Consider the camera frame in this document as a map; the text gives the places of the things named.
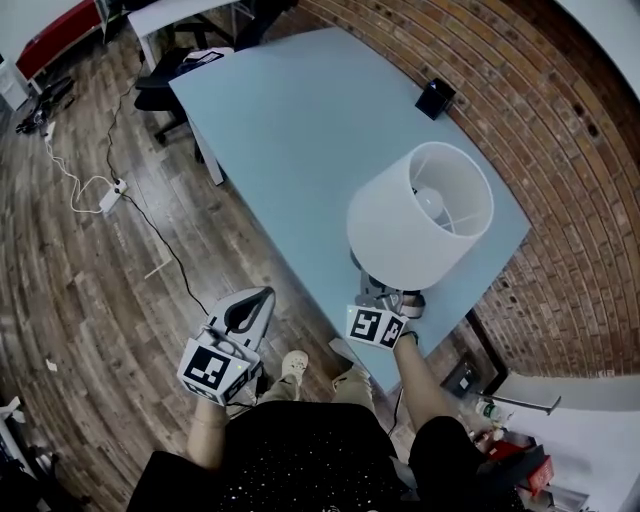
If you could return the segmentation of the white table lamp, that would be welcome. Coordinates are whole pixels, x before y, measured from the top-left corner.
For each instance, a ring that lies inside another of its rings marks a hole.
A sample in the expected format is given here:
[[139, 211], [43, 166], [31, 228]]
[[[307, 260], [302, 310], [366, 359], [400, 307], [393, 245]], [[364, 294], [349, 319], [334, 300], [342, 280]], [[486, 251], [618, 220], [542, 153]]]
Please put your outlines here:
[[491, 187], [462, 150], [426, 142], [353, 196], [347, 235], [360, 267], [403, 291], [438, 283], [488, 230]]

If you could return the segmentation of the white table with dark edge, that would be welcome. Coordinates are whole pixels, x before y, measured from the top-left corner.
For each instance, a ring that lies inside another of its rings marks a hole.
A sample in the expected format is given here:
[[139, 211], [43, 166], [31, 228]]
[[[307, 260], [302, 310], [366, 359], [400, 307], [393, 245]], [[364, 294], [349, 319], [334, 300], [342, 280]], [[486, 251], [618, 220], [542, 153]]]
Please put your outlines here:
[[509, 427], [533, 436], [551, 456], [552, 483], [586, 494], [597, 512], [640, 512], [640, 375], [549, 378], [510, 374], [496, 395]]

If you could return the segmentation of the person's left forearm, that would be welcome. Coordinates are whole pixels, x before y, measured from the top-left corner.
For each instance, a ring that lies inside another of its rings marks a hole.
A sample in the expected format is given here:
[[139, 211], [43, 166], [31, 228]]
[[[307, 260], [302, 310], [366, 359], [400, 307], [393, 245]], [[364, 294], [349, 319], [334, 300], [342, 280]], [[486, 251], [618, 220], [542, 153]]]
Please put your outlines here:
[[228, 423], [225, 407], [198, 398], [186, 445], [188, 459], [201, 468], [217, 471], [223, 461]]

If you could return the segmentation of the light blue table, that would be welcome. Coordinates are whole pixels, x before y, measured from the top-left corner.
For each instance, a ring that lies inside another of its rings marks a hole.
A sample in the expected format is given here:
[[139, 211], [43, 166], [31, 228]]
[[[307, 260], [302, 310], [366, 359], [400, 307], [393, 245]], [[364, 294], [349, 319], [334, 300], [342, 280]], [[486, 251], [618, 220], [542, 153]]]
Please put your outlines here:
[[415, 106], [420, 88], [339, 28], [247, 49], [174, 79], [171, 89], [210, 164], [220, 164], [262, 228], [338, 333], [360, 274], [347, 208], [356, 190], [414, 147], [467, 153], [494, 195], [494, 220], [434, 287], [415, 328], [430, 353], [482, 298], [530, 224], [465, 133]]

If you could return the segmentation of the red cabinet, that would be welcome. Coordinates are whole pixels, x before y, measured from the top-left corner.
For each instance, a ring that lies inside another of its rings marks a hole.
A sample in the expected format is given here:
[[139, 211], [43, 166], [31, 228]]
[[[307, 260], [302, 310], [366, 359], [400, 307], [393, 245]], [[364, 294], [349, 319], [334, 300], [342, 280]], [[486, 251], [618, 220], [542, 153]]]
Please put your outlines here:
[[17, 69], [28, 82], [33, 82], [64, 52], [101, 28], [96, 1], [81, 0], [26, 43], [16, 60]]

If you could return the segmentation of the red box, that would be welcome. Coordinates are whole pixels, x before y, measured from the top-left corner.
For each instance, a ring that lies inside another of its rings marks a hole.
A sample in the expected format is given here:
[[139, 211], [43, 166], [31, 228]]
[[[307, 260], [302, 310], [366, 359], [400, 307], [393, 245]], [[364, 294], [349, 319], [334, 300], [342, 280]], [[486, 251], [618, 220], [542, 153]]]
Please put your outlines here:
[[536, 496], [550, 483], [553, 477], [554, 468], [551, 456], [545, 455], [542, 464], [526, 477], [525, 484], [522, 484], [521, 487], [532, 496]]

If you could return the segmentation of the black floor socket box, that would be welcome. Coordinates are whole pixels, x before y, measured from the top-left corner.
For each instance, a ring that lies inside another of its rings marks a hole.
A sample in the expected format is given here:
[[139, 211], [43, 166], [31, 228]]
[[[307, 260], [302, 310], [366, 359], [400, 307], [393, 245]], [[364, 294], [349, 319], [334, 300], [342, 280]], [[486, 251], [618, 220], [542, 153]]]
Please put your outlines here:
[[458, 399], [479, 389], [482, 378], [469, 359], [461, 359], [441, 383], [441, 387]]

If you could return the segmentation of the person's black dotted top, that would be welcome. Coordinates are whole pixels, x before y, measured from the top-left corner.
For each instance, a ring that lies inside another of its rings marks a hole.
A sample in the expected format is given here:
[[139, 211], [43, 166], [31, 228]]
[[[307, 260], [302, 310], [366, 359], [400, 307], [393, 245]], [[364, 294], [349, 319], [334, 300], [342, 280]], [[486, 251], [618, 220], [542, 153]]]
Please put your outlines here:
[[422, 426], [399, 478], [393, 444], [355, 404], [274, 401], [226, 427], [221, 468], [154, 452], [127, 512], [525, 512], [516, 490], [478, 487], [485, 456], [464, 427], [439, 416]]

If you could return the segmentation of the white bottle green label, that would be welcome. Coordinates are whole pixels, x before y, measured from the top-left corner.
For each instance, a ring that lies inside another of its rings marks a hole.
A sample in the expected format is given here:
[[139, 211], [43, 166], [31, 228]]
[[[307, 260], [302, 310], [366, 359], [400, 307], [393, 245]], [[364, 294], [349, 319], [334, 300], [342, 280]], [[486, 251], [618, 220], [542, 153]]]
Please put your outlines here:
[[504, 418], [504, 410], [494, 402], [480, 399], [476, 404], [476, 413], [494, 423], [501, 423]]

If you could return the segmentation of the person's right forearm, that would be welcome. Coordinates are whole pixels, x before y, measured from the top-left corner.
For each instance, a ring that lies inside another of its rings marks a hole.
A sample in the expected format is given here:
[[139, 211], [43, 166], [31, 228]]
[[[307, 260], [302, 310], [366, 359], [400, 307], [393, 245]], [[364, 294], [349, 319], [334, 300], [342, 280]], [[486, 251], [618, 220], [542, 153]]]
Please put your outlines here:
[[437, 417], [456, 418], [456, 411], [423, 358], [413, 332], [402, 334], [393, 354], [403, 386], [404, 400], [416, 432]]

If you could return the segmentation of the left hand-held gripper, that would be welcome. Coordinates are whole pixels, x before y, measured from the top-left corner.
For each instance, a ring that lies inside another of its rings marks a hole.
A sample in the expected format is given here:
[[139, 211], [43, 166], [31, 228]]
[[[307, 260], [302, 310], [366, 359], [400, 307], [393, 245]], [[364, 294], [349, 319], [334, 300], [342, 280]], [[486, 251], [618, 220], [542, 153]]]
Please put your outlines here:
[[234, 340], [212, 328], [202, 328], [195, 338], [189, 338], [177, 372], [183, 386], [216, 405], [229, 405], [262, 370], [255, 351], [266, 334], [275, 303], [271, 287], [247, 288], [220, 299], [207, 324]]

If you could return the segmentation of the person's white shoe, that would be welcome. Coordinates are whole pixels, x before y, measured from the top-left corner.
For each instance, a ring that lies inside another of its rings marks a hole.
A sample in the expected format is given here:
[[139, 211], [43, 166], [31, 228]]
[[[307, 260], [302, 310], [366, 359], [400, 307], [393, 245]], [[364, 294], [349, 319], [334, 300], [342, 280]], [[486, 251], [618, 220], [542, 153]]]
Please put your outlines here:
[[304, 373], [308, 367], [308, 354], [302, 350], [293, 350], [287, 353], [281, 364], [281, 378], [287, 382], [302, 384]]

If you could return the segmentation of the person's beige trousers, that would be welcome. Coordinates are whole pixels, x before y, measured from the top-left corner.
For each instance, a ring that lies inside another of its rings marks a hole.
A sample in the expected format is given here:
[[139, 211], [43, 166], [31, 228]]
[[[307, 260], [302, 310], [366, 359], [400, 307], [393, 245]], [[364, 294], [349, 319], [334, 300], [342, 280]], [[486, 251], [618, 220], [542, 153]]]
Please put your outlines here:
[[[371, 382], [364, 370], [352, 367], [339, 375], [333, 384], [335, 389], [332, 403], [359, 405], [375, 413]], [[298, 401], [300, 391], [301, 381], [297, 377], [292, 374], [282, 376], [258, 399], [258, 404]]]

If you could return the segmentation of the black office chair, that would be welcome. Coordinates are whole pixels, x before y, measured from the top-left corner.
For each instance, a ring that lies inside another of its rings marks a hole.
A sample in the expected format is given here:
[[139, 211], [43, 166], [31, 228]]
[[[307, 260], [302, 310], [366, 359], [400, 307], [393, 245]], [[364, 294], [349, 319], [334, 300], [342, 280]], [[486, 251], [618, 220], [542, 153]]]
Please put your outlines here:
[[154, 133], [155, 140], [164, 145], [166, 134], [185, 124], [187, 115], [171, 89], [169, 82], [178, 76], [213, 62], [234, 51], [234, 37], [201, 15], [199, 22], [178, 24], [175, 32], [191, 32], [197, 48], [176, 47], [170, 49], [150, 75], [135, 84], [139, 92], [134, 106], [144, 112], [169, 112], [172, 121]]

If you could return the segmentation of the small black box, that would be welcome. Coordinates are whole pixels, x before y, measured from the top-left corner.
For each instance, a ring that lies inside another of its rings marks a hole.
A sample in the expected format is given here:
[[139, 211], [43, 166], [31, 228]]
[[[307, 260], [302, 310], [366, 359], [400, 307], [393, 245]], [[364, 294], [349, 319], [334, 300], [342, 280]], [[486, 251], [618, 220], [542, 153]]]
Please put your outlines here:
[[440, 78], [432, 79], [422, 91], [415, 107], [432, 120], [436, 120], [451, 105], [456, 91]]

